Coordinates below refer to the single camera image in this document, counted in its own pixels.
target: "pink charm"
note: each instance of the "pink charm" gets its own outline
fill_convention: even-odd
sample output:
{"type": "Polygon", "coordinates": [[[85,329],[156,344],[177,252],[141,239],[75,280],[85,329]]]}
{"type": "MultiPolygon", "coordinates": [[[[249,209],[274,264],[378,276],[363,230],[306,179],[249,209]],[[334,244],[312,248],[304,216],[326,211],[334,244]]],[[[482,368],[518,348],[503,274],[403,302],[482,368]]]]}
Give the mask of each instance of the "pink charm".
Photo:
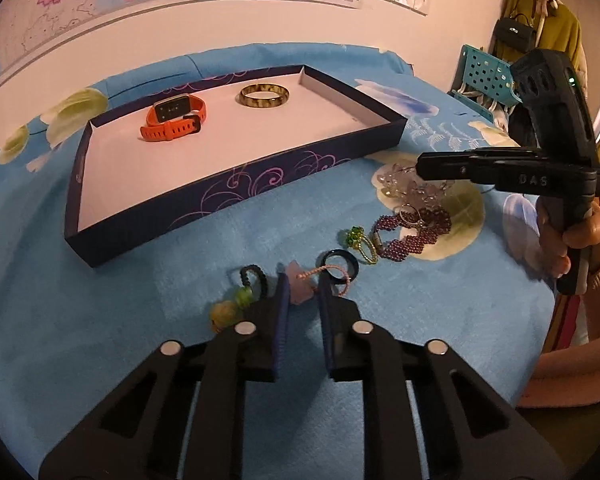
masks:
{"type": "Polygon", "coordinates": [[[289,278],[290,300],[294,305],[299,305],[314,296],[314,288],[312,287],[311,279],[302,280],[298,278],[298,274],[302,274],[304,270],[298,265],[298,262],[293,260],[285,269],[286,275],[289,278]]]}

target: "green bead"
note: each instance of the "green bead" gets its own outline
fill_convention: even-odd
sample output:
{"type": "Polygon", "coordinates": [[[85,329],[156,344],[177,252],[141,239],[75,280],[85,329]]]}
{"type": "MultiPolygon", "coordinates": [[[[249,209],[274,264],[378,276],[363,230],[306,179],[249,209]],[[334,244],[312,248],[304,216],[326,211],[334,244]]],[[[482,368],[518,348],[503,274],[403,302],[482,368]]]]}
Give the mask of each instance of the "green bead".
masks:
{"type": "Polygon", "coordinates": [[[356,247],[360,244],[360,240],[365,235],[365,230],[362,227],[352,227],[347,233],[346,244],[349,247],[356,247]]]}
{"type": "Polygon", "coordinates": [[[253,301],[253,291],[250,286],[242,286],[238,289],[238,292],[235,293],[235,303],[240,308],[249,306],[253,301]]]}

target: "silver rivet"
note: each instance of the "silver rivet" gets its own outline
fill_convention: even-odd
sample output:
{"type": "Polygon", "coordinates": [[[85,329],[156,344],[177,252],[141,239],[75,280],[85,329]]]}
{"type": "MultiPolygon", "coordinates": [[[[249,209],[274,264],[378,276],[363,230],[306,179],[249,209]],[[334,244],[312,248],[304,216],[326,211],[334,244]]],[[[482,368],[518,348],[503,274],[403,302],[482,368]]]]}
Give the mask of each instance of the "silver rivet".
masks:
{"type": "Polygon", "coordinates": [[[177,341],[167,341],[165,343],[162,343],[162,346],[160,347],[160,352],[163,355],[176,355],[181,348],[182,345],[177,341]]]}
{"type": "Polygon", "coordinates": [[[432,354],[444,355],[446,354],[446,351],[449,350],[449,345],[444,341],[440,341],[440,339],[434,339],[433,341],[429,341],[427,349],[432,354]]]}
{"type": "Polygon", "coordinates": [[[256,326],[251,321],[241,321],[235,326],[235,331],[240,335],[251,335],[256,331],[256,326]]]}
{"type": "Polygon", "coordinates": [[[368,321],[360,320],[353,324],[353,332],[357,334],[371,334],[374,326],[368,321]]]}

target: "black ring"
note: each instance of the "black ring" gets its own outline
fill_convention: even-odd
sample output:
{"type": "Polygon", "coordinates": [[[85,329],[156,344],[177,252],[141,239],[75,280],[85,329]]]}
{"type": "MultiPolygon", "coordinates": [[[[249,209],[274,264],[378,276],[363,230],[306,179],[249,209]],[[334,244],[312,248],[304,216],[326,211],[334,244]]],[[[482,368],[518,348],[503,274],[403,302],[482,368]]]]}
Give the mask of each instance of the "black ring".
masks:
{"type": "Polygon", "coordinates": [[[262,269],[257,265],[249,265],[240,269],[240,280],[242,282],[242,286],[248,286],[251,288],[251,282],[249,281],[249,277],[247,276],[247,272],[253,272],[260,282],[260,300],[265,300],[269,295],[269,288],[267,286],[267,277],[262,269]]]}
{"type": "MultiPolygon", "coordinates": [[[[345,251],[344,249],[333,249],[322,257],[322,260],[320,261],[320,266],[325,266],[327,264],[327,259],[331,258],[332,256],[341,256],[347,261],[348,264],[350,264],[350,266],[353,268],[353,272],[349,275],[349,281],[352,282],[353,280],[355,280],[358,276],[358,273],[360,272],[360,264],[358,263],[358,259],[349,251],[345,251]]],[[[346,285],[347,280],[345,278],[337,278],[329,272],[329,269],[327,269],[326,271],[333,283],[335,283],[336,285],[346,285]]]]}

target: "human hand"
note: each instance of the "human hand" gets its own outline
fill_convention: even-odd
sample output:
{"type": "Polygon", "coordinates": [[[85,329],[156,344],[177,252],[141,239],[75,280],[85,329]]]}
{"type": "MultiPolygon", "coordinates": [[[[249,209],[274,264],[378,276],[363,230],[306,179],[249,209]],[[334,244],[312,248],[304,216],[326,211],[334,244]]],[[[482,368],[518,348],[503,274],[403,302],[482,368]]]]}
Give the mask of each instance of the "human hand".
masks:
{"type": "Polygon", "coordinates": [[[596,272],[600,268],[600,198],[594,199],[591,208],[592,215],[589,218],[560,234],[549,223],[542,197],[538,199],[536,209],[542,261],[546,271],[554,278],[560,278],[571,269],[568,248],[584,249],[590,246],[589,270],[596,272]]]}

